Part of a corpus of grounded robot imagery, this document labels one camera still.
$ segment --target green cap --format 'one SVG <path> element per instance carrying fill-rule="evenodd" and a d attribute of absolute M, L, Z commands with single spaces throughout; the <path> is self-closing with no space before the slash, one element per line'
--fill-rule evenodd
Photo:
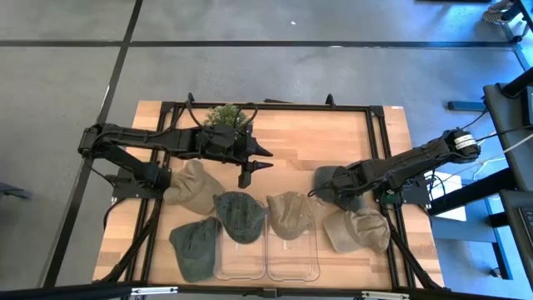
<path fill-rule="evenodd" d="M 220 223 L 215 217 L 174 228 L 170 243 L 183 279 L 195 283 L 213 276 Z"/>
<path fill-rule="evenodd" d="M 313 177 L 313 188 L 323 187 L 331 179 L 338 167 L 339 166 L 324 166 L 317 168 Z M 343 211 L 356 212 L 365 207 L 365 200 L 362 196 L 339 197 L 335 194 L 335 191 L 332 188 L 318 190 L 315 195 L 324 202 L 337 205 Z"/>
<path fill-rule="evenodd" d="M 253 243 L 261 235 L 267 211 L 245 192 L 225 192 L 214 197 L 217 216 L 237 243 Z"/>

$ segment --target khaki cap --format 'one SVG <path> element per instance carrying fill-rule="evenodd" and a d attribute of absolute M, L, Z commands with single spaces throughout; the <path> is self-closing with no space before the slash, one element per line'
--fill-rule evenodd
<path fill-rule="evenodd" d="M 172 172 L 170 187 L 163 193 L 166 204 L 180 204 L 186 209 L 207 215 L 213 210 L 213 197 L 224 193 L 224 187 L 201 162 L 189 160 L 179 172 Z"/>
<path fill-rule="evenodd" d="M 364 207 L 357 212 L 332 213 L 324 219 L 324 228 L 335 251 L 348 253 L 369 247 L 383 253 L 389 245 L 391 231 L 385 217 L 377 210 Z"/>
<path fill-rule="evenodd" d="M 270 212 L 270 224 L 278 237 L 293 240 L 315 222 L 316 215 L 326 206 L 318 199 L 298 192 L 284 192 L 277 196 L 266 196 Z"/>

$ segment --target plastic tray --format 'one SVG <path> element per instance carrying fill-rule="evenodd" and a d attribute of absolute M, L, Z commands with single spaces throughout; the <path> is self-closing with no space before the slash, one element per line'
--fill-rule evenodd
<path fill-rule="evenodd" d="M 267 241 L 267 218 L 259 238 L 250 244 L 232 240 L 222 226 L 217 243 L 217 263 L 214 275 L 219 280 L 257 280 L 267 272 L 265 254 Z"/>
<path fill-rule="evenodd" d="M 274 281 L 312 282 L 320 277 L 316 250 L 316 227 L 311 223 L 300 237 L 286 241 L 268 228 L 268 277 Z"/>

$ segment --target desk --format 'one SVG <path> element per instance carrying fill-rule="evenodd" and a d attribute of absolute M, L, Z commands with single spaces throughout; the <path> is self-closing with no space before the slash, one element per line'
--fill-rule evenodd
<path fill-rule="evenodd" d="M 134 128 L 155 130 L 161 102 L 139 102 L 133 121 Z M 411 139 L 402 107 L 384 107 L 385 120 L 392 154 L 411 149 Z M 198 119 L 204 119 L 206 109 L 194 109 Z M 377 119 L 375 128 L 379 128 Z M 177 124 L 179 128 L 193 127 L 187 112 Z M 381 140 L 376 130 L 377 141 Z M 252 174 L 252 184 L 245 192 L 266 204 L 266 195 L 285 191 L 307 193 L 311 189 L 314 170 L 324 165 L 347 165 L 361 159 L 371 158 L 366 116 L 362 112 L 285 111 L 260 110 L 254 120 L 254 136 L 258 142 L 274 154 L 261 161 L 274 163 L 274 167 Z M 380 157 L 384 156 L 378 142 Z M 128 149 L 141 160 L 148 161 L 150 151 Z M 219 162 L 202 161 L 206 170 L 226 188 L 237 190 L 239 168 Z M 172 158 L 171 168 L 181 168 L 183 161 Z M 366 204 L 376 208 L 371 192 L 364 194 Z M 109 215 L 107 230 L 97 260 L 93 278 L 107 275 L 119 261 L 132 242 L 139 209 L 139 199 L 128 199 Z M 336 207 L 328 208 L 331 212 Z M 410 249 L 422 267 L 438 284 L 443 285 L 431 225 L 427 215 L 416 206 L 404 205 L 403 215 Z M 187 211 L 181 206 L 163 205 L 158 224 L 156 243 L 150 269 L 149 283 L 188 284 L 179 272 L 172 245 L 168 236 L 173 228 L 205 218 Z M 333 251 L 321 219 L 316 220 L 317 251 L 321 275 L 314 282 L 274 282 L 267 275 L 253 281 L 221 281 L 210 279 L 199 285 L 210 286 L 260 286 L 285 288 L 391 288 L 386 254 L 375 254 L 362 249 L 347 254 Z M 133 279 L 139 279 L 144 249 L 136 261 Z M 401 285 L 406 278 L 401 254 L 396 249 L 396 264 Z"/>

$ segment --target baseball cap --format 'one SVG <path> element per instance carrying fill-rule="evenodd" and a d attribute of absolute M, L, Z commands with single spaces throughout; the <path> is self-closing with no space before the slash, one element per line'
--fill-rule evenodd
<path fill-rule="evenodd" d="M 313 188 L 320 188 L 326 185 L 333 173 L 339 166 L 318 167 L 313 176 Z M 361 196 L 339 197 L 332 188 L 317 190 L 315 195 L 324 202 L 333 203 L 344 211 L 356 212 L 365 207 L 365 200 Z"/>
<path fill-rule="evenodd" d="M 253 243 L 261 235 L 267 211 L 245 192 L 225 192 L 214 197 L 217 216 L 237 243 Z"/>
<path fill-rule="evenodd" d="M 213 196 L 224 193 L 224 187 L 198 160 L 189 160 L 178 172 L 172 172 L 170 187 L 163 193 L 167 204 L 181 204 L 186 209 L 207 215 L 213 210 Z"/>
<path fill-rule="evenodd" d="M 316 215 L 326 206 L 318 199 L 298 192 L 284 192 L 277 196 L 266 196 L 269 209 L 269 223 L 278 237 L 294 240 L 315 222 Z"/>
<path fill-rule="evenodd" d="M 195 283 L 213 276 L 216 260 L 218 228 L 215 217 L 192 222 L 174 228 L 170 232 L 170 243 L 176 252 L 176 259 L 183 279 Z"/>
<path fill-rule="evenodd" d="M 348 253 L 369 247 L 383 253 L 389 245 L 391 231 L 385 217 L 377 210 L 364 207 L 357 212 L 336 211 L 324 219 L 324 228 L 335 251 Z"/>

